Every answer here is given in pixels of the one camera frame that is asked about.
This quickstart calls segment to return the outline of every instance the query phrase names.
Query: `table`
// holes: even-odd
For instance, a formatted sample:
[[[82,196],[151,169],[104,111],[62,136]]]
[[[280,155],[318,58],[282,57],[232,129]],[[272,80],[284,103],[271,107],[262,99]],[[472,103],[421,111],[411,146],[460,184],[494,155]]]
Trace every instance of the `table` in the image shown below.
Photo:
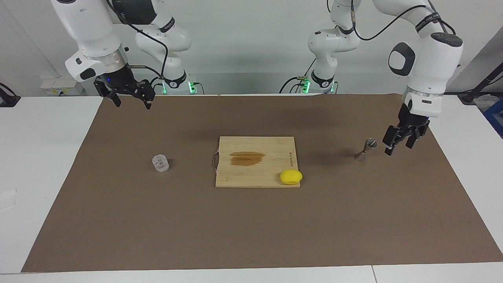
[[[26,281],[290,281],[290,282],[499,282],[503,263],[391,265],[239,270],[162,270],[17,273],[68,174],[99,97],[23,98],[0,109],[1,190],[17,189],[17,204],[0,210],[2,282]],[[503,140],[476,107],[444,98],[442,117],[431,130],[500,249],[503,249]]]

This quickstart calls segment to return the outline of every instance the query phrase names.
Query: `brown tablecloth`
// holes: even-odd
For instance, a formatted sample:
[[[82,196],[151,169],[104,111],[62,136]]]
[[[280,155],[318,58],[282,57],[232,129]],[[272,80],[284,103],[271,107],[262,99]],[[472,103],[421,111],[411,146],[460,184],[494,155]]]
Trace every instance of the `brown tablecloth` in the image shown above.
[[[431,132],[352,158],[398,95],[122,100],[100,106],[23,272],[503,261]],[[222,135],[294,136],[302,187],[215,188]]]

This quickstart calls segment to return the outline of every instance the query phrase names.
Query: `clear plastic cup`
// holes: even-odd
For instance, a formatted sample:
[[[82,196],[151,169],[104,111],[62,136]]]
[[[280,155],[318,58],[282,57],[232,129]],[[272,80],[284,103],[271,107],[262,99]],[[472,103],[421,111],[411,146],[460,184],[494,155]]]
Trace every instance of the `clear plastic cup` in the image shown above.
[[[152,158],[152,164],[154,164],[155,169],[158,172],[166,172],[170,168],[170,164],[167,162],[166,156],[158,154]]]

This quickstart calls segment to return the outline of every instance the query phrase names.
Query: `wooden cutting board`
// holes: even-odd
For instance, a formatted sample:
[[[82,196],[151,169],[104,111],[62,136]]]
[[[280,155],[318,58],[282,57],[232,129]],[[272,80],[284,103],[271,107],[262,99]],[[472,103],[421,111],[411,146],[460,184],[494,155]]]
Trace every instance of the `wooden cutting board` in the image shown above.
[[[292,136],[221,136],[218,150],[217,188],[300,188],[280,180],[298,170]]]

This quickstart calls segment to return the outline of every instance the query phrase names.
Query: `yellow fruit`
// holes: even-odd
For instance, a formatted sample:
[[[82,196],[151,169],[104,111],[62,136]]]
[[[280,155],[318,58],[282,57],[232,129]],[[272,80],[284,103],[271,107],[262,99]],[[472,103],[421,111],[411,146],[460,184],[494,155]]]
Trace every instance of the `yellow fruit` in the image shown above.
[[[295,185],[302,180],[302,173],[295,169],[285,170],[281,172],[280,179],[285,185]]]

